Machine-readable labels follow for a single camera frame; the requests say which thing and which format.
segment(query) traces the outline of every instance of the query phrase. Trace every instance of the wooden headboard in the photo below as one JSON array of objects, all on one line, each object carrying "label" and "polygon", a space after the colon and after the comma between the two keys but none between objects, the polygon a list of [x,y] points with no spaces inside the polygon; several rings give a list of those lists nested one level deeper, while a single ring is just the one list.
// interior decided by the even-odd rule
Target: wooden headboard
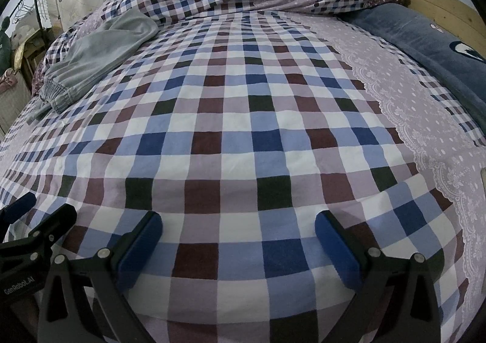
[{"label": "wooden headboard", "polygon": [[486,57],[486,25],[479,14],[460,0],[411,0],[421,12]]}]

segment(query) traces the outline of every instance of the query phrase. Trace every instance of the metal screw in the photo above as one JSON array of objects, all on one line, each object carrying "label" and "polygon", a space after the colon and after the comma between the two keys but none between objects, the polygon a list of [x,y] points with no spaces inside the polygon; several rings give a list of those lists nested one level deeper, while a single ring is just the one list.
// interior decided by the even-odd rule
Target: metal screw
[{"label": "metal screw", "polygon": [[108,248],[102,248],[101,250],[98,250],[98,257],[100,258],[106,258],[107,256],[110,255],[110,249]]},{"label": "metal screw", "polygon": [[380,251],[379,248],[370,247],[368,249],[368,254],[370,254],[370,256],[372,256],[373,258],[378,258],[382,254],[382,252]]},{"label": "metal screw", "polygon": [[414,258],[418,263],[425,262],[425,257],[421,253],[415,253]]},{"label": "metal screw", "polygon": [[54,263],[57,263],[59,265],[60,263],[64,262],[64,258],[64,255],[59,254],[56,258],[54,258]]}]

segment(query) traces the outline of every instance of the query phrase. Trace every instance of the blue pillow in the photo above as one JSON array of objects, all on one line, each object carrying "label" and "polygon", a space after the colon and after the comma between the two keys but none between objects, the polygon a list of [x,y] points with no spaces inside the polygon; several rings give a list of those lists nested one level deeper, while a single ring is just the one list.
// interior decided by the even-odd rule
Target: blue pillow
[{"label": "blue pillow", "polygon": [[397,46],[447,87],[486,133],[486,60],[422,14],[395,3],[340,15]]}]

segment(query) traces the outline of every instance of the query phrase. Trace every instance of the bed sheet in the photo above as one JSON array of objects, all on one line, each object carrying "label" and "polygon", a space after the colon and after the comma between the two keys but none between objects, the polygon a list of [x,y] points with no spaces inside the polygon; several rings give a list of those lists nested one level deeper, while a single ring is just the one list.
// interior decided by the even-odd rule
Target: bed sheet
[{"label": "bed sheet", "polygon": [[30,108],[0,146],[1,203],[38,197],[9,240],[68,202],[78,221],[58,251],[86,257],[158,212],[127,293],[157,342],[320,341],[353,295],[315,237],[324,209],[388,255],[444,260],[443,341],[484,298],[483,134],[423,68],[338,19],[164,23],[62,115],[28,127]]}]

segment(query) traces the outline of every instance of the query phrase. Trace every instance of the blue gripper pad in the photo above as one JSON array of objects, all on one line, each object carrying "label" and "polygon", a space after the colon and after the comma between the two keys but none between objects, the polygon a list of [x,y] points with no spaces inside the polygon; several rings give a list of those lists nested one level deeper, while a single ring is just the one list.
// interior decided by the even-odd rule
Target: blue gripper pad
[{"label": "blue gripper pad", "polygon": [[338,232],[339,227],[343,231],[344,228],[340,224],[339,227],[335,228],[325,212],[320,212],[317,215],[314,225],[315,234],[325,253],[331,259],[342,282],[347,288],[358,291],[363,285],[361,266],[342,235]]},{"label": "blue gripper pad", "polygon": [[116,286],[120,292],[129,290],[135,285],[161,235],[162,219],[157,213],[154,213],[118,263]]},{"label": "blue gripper pad", "polygon": [[36,202],[37,199],[33,193],[26,193],[3,209],[3,220],[8,224],[13,224],[24,214],[27,214],[36,205]]}]

